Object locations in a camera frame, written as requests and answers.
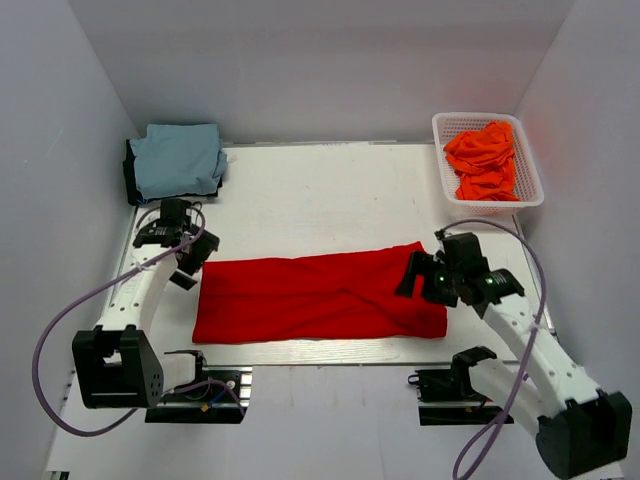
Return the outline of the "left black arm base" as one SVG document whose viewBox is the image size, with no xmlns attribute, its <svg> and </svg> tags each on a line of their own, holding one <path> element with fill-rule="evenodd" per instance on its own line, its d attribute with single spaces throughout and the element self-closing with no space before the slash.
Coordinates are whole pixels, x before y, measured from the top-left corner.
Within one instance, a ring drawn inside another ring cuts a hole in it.
<svg viewBox="0 0 640 480">
<path fill-rule="evenodd" d="M 168 394 L 145 414 L 147 424 L 161 425 L 239 425 L 240 409 L 249 408 L 251 367 L 205 367 L 203 379 L 224 382 L 226 387 L 206 383 L 185 393 Z"/>
</svg>

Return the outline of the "red t shirt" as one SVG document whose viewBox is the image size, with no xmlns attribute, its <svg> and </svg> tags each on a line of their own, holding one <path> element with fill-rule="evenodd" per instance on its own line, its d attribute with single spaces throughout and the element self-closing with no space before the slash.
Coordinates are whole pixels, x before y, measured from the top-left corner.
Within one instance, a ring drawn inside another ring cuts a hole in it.
<svg viewBox="0 0 640 480">
<path fill-rule="evenodd" d="M 192 340 L 244 344 L 447 334 L 447 311 L 395 295 L 419 242 L 293 259 L 208 262 Z"/>
</svg>

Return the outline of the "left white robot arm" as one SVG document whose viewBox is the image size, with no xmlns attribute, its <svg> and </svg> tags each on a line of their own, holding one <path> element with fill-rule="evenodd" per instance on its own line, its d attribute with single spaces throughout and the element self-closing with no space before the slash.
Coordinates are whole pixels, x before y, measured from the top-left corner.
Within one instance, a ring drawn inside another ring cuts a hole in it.
<svg viewBox="0 0 640 480">
<path fill-rule="evenodd" d="M 193 275 L 216 251 L 219 239 L 204 231 L 191 245 L 174 252 L 174 240 L 140 233 L 131 255 L 133 276 L 117 288 L 112 303 L 91 330 L 72 341 L 79 388 L 84 405 L 92 409 L 153 408 L 179 388 L 199 399 L 211 387 L 211 374 L 202 368 L 196 350 L 156 352 L 150 340 L 153 318 L 168 283 L 189 290 Z"/>
</svg>

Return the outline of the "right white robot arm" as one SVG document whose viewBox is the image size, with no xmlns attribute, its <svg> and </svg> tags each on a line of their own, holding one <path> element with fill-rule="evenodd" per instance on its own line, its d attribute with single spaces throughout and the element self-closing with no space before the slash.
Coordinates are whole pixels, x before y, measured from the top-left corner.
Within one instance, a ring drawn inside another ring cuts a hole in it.
<svg viewBox="0 0 640 480">
<path fill-rule="evenodd" d="M 534 438 L 542 461 L 559 479 L 625 459 L 632 423 L 628 399 L 603 390 L 566 353 L 536 319 L 514 275 L 490 268 L 475 234 L 437 236 L 436 254 L 411 253 L 397 294 L 412 296 L 421 277 L 424 300 L 472 307 L 524 370 L 513 371 L 492 350 L 476 346 L 455 354 L 446 369 L 411 375 L 408 382 L 420 400 L 492 402 Z"/>
</svg>

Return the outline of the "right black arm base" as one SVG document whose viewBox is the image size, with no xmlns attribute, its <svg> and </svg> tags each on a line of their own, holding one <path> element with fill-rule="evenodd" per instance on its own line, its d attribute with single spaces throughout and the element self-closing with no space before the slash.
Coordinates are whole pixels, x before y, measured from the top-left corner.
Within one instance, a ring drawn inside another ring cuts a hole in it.
<svg viewBox="0 0 640 480">
<path fill-rule="evenodd" d="M 482 426 L 502 412 L 486 396 L 464 392 L 450 369 L 416 370 L 407 383 L 417 391 L 421 426 Z"/>
</svg>

